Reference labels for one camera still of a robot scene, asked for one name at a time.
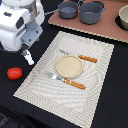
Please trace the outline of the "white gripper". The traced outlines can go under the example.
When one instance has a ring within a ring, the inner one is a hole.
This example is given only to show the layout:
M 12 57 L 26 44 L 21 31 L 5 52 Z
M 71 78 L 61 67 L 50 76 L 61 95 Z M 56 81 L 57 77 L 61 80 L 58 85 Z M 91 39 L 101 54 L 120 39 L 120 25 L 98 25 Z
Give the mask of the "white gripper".
M 3 49 L 29 49 L 43 32 L 44 18 L 41 3 L 1 3 L 0 44 Z

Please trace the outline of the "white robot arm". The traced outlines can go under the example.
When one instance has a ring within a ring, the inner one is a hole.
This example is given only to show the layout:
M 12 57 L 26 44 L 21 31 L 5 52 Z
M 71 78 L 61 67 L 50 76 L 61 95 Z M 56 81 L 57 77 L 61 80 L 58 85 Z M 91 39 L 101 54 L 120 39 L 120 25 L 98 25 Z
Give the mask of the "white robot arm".
M 0 44 L 4 50 L 29 49 L 42 34 L 45 15 L 40 0 L 2 0 Z

